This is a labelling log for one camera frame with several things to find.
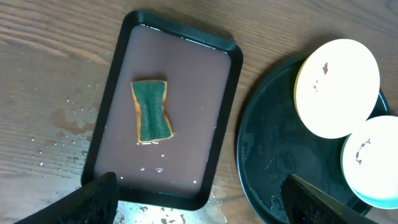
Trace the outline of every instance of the tray rim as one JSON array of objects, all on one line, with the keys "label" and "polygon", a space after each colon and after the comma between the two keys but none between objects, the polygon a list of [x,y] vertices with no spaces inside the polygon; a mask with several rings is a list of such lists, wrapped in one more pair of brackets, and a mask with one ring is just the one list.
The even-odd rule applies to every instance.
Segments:
[{"label": "tray rim", "polygon": [[[273,70],[271,70],[261,81],[260,84],[256,87],[256,90],[254,91],[254,93],[249,97],[249,101],[248,104],[245,108],[242,108],[242,110],[244,110],[243,113],[243,117],[242,120],[240,121],[239,128],[238,128],[238,134],[236,135],[236,168],[238,170],[238,175],[239,175],[239,180],[241,182],[241,186],[243,189],[243,192],[246,196],[246,199],[248,200],[250,206],[253,208],[253,210],[255,211],[255,213],[257,215],[259,215],[261,217],[261,219],[266,222],[266,223],[277,223],[277,224],[284,224],[283,222],[277,220],[276,218],[274,218],[273,216],[271,216],[270,214],[268,214],[267,212],[265,212],[259,205],[258,202],[256,201],[256,199],[251,195],[251,193],[249,192],[249,186],[247,181],[244,179],[244,176],[242,174],[243,172],[243,165],[242,165],[242,158],[240,156],[240,152],[241,152],[241,141],[242,141],[242,133],[244,131],[244,128],[246,128],[246,124],[248,121],[248,111],[251,111],[253,106],[254,106],[254,102],[258,100],[258,98],[261,95],[262,89],[267,86],[267,83],[271,82],[273,79],[278,77],[278,74],[286,67],[286,66],[291,66],[299,61],[304,62],[306,59],[308,58],[308,55],[299,55],[299,56],[295,56],[295,57],[291,57],[289,59],[287,59],[284,63],[282,63],[281,65],[279,65],[278,67],[274,68]],[[381,90],[379,90],[379,97],[382,99],[382,102],[384,104],[384,107],[387,111],[388,114],[390,114],[390,109],[389,109],[389,105],[387,103],[386,97],[384,96],[383,92]],[[371,205],[366,204],[365,202],[363,202],[361,199],[359,199],[358,197],[356,198],[357,200],[355,202],[352,202],[351,205],[351,209],[353,209],[354,211],[358,212],[360,210],[363,210],[362,215],[366,215],[368,213],[368,211],[370,211],[370,209],[372,208]]]},{"label": "tray rim", "polygon": [[225,136],[229,114],[238,86],[239,76],[243,65],[243,53],[239,46],[229,40],[211,35],[209,33],[194,29],[190,26],[169,19],[156,16],[148,11],[136,10],[127,14],[123,20],[118,42],[114,51],[112,63],[109,69],[108,79],[105,84],[103,97],[98,111],[93,137],[90,142],[88,155],[81,175],[81,184],[86,185],[94,180],[94,166],[98,151],[100,149],[101,139],[104,127],[108,118],[113,94],[116,89],[118,77],[123,64],[124,54],[130,34],[135,26],[148,26],[153,29],[159,29],[162,32],[194,41],[197,44],[211,47],[226,53],[231,59],[228,79],[223,93],[223,99],[216,121],[216,128],[211,142],[208,163],[203,175],[203,182],[199,193],[193,197],[183,197],[179,195],[165,194],[162,192],[150,192],[142,189],[130,189],[126,187],[119,188],[119,200],[127,202],[144,203],[162,207],[177,208],[183,210],[198,210],[202,208],[210,196],[213,179],[215,177],[218,159],[220,157],[221,147]]}]

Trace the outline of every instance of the tray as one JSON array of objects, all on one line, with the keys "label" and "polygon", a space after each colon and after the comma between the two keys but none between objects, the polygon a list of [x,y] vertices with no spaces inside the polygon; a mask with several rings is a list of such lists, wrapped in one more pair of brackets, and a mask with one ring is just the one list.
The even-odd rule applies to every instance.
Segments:
[{"label": "tray", "polygon": [[[351,191],[340,167],[345,138],[323,139],[301,122],[294,105],[294,84],[306,57],[275,68],[252,95],[239,127],[236,157],[244,193],[266,223],[288,223],[280,185],[296,174],[320,190],[366,214],[370,205]],[[380,91],[371,117],[389,114]]]},{"label": "tray", "polygon": [[197,210],[206,204],[210,194],[229,113],[231,111],[234,94],[239,80],[239,74],[243,64],[243,54],[241,49],[234,42],[221,39],[178,22],[155,16],[147,11],[132,11],[123,20],[109,76],[104,89],[103,99],[99,108],[93,138],[86,158],[86,163],[84,165],[81,184],[85,185],[95,178],[94,168],[97,161],[97,155],[100,149],[104,130],[106,128],[106,122],[111,109],[111,103],[118,83],[119,74],[121,73],[127,44],[129,43],[133,28],[137,26],[150,27],[151,29],[174,35],[198,45],[203,45],[213,50],[224,52],[228,55],[231,61],[218,118],[216,119],[213,138],[211,140],[210,153],[208,155],[208,161],[205,164],[203,180],[198,193],[187,197],[186,195],[166,194],[161,191],[154,192],[152,190],[119,184],[120,200],[184,210]]}]

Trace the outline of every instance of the green sponge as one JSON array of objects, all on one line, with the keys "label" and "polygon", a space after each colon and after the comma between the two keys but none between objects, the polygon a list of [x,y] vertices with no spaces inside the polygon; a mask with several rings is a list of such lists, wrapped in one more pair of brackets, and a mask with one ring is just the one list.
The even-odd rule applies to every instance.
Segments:
[{"label": "green sponge", "polygon": [[169,117],[164,111],[167,82],[144,80],[131,83],[137,114],[138,142],[152,142],[174,136]]}]

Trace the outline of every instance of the wooden surface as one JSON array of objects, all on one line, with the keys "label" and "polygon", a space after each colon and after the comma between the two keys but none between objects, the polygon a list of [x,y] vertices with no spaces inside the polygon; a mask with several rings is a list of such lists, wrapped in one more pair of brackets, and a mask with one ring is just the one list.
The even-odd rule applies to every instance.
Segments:
[{"label": "wooden surface", "polygon": [[[244,65],[209,203],[197,212],[120,202],[116,223],[262,223],[236,172],[234,132],[248,93],[286,58],[346,37],[368,46],[398,109],[398,1],[1,0],[0,223],[13,223],[80,186],[123,17],[149,9],[242,48]],[[397,223],[397,210],[369,218]]]}]

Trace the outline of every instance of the black rectangular tray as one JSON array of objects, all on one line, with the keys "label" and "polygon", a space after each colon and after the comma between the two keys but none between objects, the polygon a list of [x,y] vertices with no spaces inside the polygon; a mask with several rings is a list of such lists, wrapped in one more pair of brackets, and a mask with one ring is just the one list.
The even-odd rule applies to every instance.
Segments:
[{"label": "black rectangular tray", "polygon": [[231,59],[231,68],[229,70],[223,100],[221,102],[220,112],[218,114],[216,129],[210,148],[210,155],[206,165],[203,183],[200,191],[194,197],[181,197],[178,195],[167,195],[146,190],[130,190],[128,188],[119,188],[119,200],[146,203],[163,207],[178,208],[184,210],[197,210],[204,206],[208,200],[213,179],[216,172],[218,158],[220,156],[221,145],[223,143],[229,113],[234,100],[236,87],[238,85],[239,75],[243,64],[243,53],[241,49],[232,41],[225,40],[206,32],[193,29],[179,22],[171,21],[159,16],[155,16],[147,11],[132,11],[123,20],[119,39],[116,44],[111,68],[106,81],[105,90],[101,106],[99,108],[97,121],[94,128],[93,138],[90,144],[90,150],[86,158],[86,163],[81,176],[81,184],[86,185],[94,179],[94,166],[100,148],[101,139],[111,107],[114,91],[121,71],[124,54],[126,53],[130,33],[135,26],[149,26],[159,29],[168,34],[183,37],[196,43],[213,47],[216,50],[225,52]]}]

